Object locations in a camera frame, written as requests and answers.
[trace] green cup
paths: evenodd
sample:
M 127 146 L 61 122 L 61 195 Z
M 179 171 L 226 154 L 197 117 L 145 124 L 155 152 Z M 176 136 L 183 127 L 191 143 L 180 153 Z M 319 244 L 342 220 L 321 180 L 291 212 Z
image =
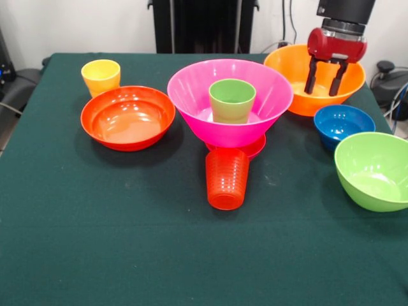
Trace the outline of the green cup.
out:
M 234 78 L 216 81 L 210 86 L 214 122 L 247 123 L 255 96 L 256 89 L 248 82 Z

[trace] orange bowl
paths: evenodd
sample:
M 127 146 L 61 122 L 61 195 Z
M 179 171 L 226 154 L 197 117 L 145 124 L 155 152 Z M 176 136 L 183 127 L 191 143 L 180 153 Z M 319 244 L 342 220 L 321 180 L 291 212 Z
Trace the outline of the orange bowl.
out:
M 155 144 L 175 117 L 169 97 L 144 86 L 124 86 L 91 99 L 81 113 L 85 132 L 104 146 L 137 151 Z
M 279 48 L 269 54 L 264 61 L 264 65 L 279 71 L 291 83 L 295 95 L 289 107 L 290 112 L 302 116 L 314 116 L 324 106 L 343 103 L 364 85 L 365 72 L 361 64 L 349 64 L 339 93 L 331 97 L 329 96 L 330 86 L 340 66 L 318 62 L 313 93 L 307 94 L 304 89 L 309 74 L 309 63 L 307 45 Z

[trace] red bowl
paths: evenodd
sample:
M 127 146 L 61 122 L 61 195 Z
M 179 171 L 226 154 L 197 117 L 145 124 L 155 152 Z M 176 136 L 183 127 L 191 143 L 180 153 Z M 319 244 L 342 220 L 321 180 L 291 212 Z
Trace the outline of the red bowl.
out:
M 175 117 L 169 97 L 157 89 L 123 86 L 91 99 L 81 113 L 85 132 L 118 151 L 142 150 L 158 142 Z

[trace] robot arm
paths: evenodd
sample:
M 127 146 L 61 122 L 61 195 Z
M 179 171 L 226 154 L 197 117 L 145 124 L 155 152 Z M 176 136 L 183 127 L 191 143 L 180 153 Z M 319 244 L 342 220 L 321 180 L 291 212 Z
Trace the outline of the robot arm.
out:
M 306 93 L 313 92 L 317 62 L 323 61 L 340 65 L 329 92 L 330 96 L 337 94 L 347 65 L 358 62 L 365 54 L 367 41 L 363 34 L 374 3 L 375 0 L 320 0 L 317 15 L 325 18 L 307 42 L 312 58 Z

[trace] blue bowl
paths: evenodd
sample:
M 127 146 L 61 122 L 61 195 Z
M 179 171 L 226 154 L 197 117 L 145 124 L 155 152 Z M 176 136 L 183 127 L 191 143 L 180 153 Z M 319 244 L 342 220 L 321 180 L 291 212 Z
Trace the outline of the blue bowl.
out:
M 329 105 L 314 116 L 314 125 L 319 131 L 323 146 L 334 151 L 347 136 L 374 132 L 375 123 L 362 110 L 349 105 Z

